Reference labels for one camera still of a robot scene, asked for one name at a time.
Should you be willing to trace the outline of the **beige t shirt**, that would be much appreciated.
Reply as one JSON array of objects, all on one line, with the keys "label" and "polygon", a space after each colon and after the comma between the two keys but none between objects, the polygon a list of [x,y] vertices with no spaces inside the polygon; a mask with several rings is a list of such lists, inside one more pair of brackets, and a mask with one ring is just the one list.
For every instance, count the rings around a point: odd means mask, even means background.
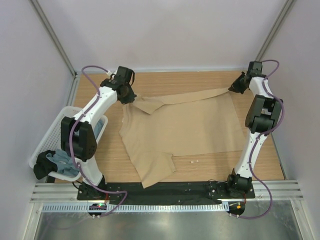
[{"label": "beige t shirt", "polygon": [[227,88],[139,96],[123,106],[119,134],[144,188],[175,172],[173,157],[241,151],[245,141]]}]

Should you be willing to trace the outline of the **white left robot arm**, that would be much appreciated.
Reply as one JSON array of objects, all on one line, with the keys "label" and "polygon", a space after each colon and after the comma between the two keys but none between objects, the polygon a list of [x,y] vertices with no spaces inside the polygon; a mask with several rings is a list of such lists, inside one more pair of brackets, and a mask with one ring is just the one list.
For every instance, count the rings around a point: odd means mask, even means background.
[{"label": "white left robot arm", "polygon": [[[95,84],[85,73],[88,68],[105,71],[107,78],[100,85]],[[135,72],[124,66],[119,66],[115,72],[111,72],[96,65],[85,66],[81,72],[92,83],[96,94],[76,115],[62,119],[60,146],[71,157],[84,184],[90,186],[89,195],[95,200],[101,200],[105,194],[115,192],[106,190],[104,176],[95,159],[98,144],[94,128],[104,113],[116,102],[119,101],[123,105],[134,102],[137,96],[132,89]]]}]

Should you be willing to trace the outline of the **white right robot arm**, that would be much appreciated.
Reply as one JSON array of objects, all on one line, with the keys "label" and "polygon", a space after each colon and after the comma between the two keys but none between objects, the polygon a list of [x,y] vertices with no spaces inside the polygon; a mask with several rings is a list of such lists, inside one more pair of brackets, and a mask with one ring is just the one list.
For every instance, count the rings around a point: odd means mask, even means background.
[{"label": "white right robot arm", "polygon": [[269,87],[269,77],[275,70],[267,75],[263,74],[263,63],[265,61],[251,61],[247,71],[242,72],[228,88],[231,92],[241,94],[249,89],[254,96],[245,118],[248,130],[246,143],[225,185],[225,192],[231,198],[244,197],[252,190],[252,178],[258,178],[254,167],[261,147],[284,118],[283,100],[275,96]]}]

